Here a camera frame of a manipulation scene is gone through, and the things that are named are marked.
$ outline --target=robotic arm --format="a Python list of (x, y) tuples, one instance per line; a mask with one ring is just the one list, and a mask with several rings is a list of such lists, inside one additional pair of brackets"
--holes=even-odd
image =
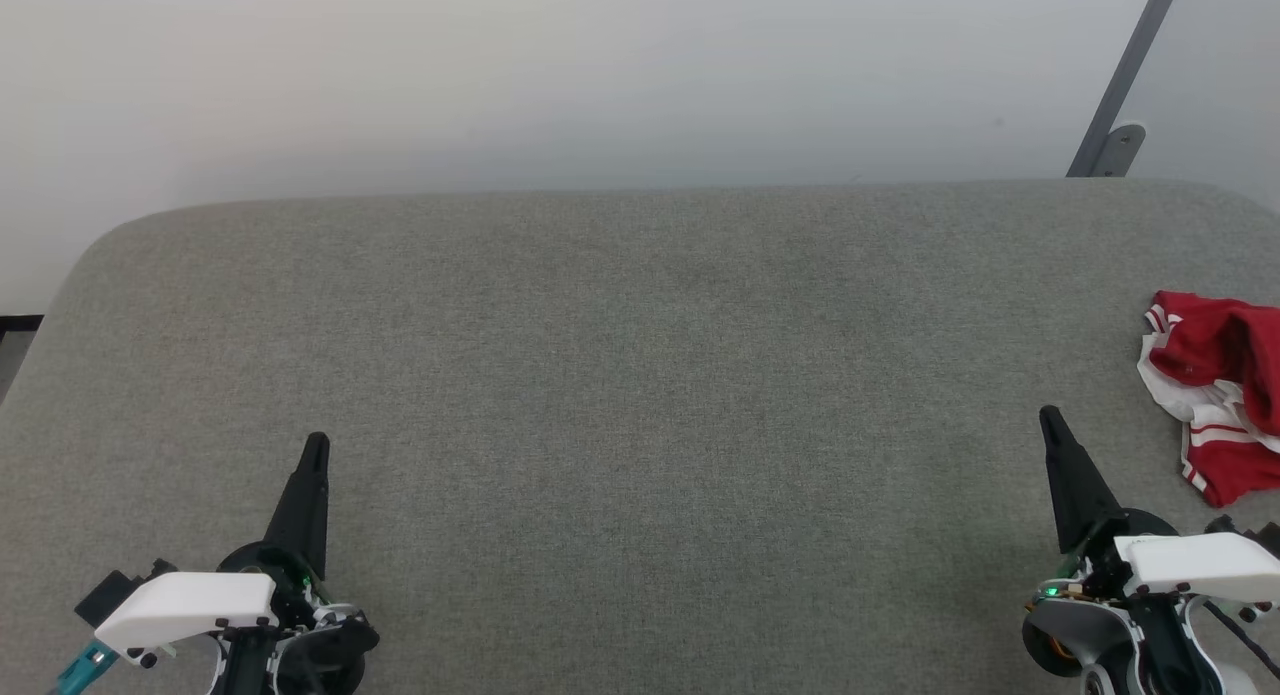
[(1280, 599), (1280, 526), (1236, 532), (1229, 517), (1179, 536), (1164, 518), (1121, 508), (1057, 408), (1041, 410), (1059, 549), (1057, 576), (1028, 603), (1023, 644), (1044, 671), (1082, 677), (1085, 695), (1256, 695), (1239, 668), (1201, 648), (1192, 614), (1208, 609), (1276, 668), (1213, 600), (1252, 622)]
[(218, 643), (210, 695), (351, 695), (379, 636), (365, 613), (325, 591), (329, 439), (307, 436), (262, 540), (229, 554), (218, 572), (156, 561), (132, 580), (110, 572), (76, 613), (96, 640), (52, 694), (82, 692), (118, 659), (155, 667), (172, 643)]

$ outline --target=red and white cloth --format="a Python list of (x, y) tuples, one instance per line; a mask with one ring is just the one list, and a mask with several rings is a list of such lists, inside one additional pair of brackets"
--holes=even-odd
[(1280, 486), (1280, 308), (1161, 291), (1147, 323), (1138, 372), (1187, 422), (1183, 477), (1219, 508)]

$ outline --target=gray metal bar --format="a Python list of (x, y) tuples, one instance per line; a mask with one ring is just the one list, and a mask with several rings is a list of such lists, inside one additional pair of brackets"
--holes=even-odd
[(1156, 40), (1160, 24), (1165, 20), (1165, 13), (1169, 12), (1172, 3), (1174, 0), (1147, 0), (1147, 6), (1138, 17), (1138, 26), (1134, 26), (1133, 35), (1129, 36), (1129, 45), (1125, 45), (1115, 74), (1111, 74), (1111, 83), (1107, 83), (1106, 91), (1102, 92), (1102, 101), (1098, 102), (1097, 113), (1093, 113), (1093, 122), (1089, 122), (1089, 129), (1084, 131), (1084, 140), (1080, 140), (1080, 148), (1075, 151), (1075, 159), (1066, 172), (1066, 177), (1092, 174), (1093, 165), (1097, 164), (1102, 147), (1107, 142), (1107, 134), (1111, 133), (1111, 125), (1115, 124), (1116, 115), (1120, 115), (1120, 106), (1124, 105), (1134, 77), (1138, 77), (1143, 58), (1147, 58), (1147, 51)]

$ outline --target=gray floor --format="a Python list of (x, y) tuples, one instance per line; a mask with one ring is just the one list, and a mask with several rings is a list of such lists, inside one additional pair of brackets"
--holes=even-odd
[(4, 402), (9, 385), (18, 375), (18, 366), (27, 357), (27, 348), (35, 338), (35, 332), (9, 332), (0, 340), (0, 402)]

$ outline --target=white backdrop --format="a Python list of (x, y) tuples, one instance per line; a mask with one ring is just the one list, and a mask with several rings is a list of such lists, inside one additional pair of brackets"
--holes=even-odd
[(1129, 177), (1201, 180), (1280, 211), (1280, 0), (1174, 0), (1117, 124)]
[(1146, 0), (0, 0), (0, 315), (214, 200), (1060, 177)]

